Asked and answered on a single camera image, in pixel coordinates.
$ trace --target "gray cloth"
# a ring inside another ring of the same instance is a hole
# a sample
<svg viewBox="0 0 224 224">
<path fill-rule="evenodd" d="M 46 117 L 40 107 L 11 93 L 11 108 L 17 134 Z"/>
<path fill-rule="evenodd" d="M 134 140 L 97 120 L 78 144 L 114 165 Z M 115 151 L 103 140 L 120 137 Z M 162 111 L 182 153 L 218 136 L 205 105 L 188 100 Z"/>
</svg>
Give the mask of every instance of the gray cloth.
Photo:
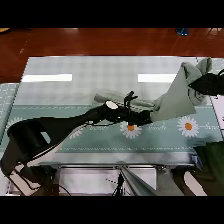
<svg viewBox="0 0 224 224">
<path fill-rule="evenodd" d="M 194 114 L 196 113 L 194 106 L 205 104 L 206 98 L 188 85 L 211 69 L 211 58 L 204 58 L 196 66 L 189 62 L 183 62 L 167 93 L 155 101 L 135 99 L 131 102 L 131 108 L 133 110 L 152 111 L 151 120 L 153 122 Z M 102 90 L 95 95 L 93 105 L 104 103 L 106 100 L 123 105 L 124 96 Z"/>
</svg>

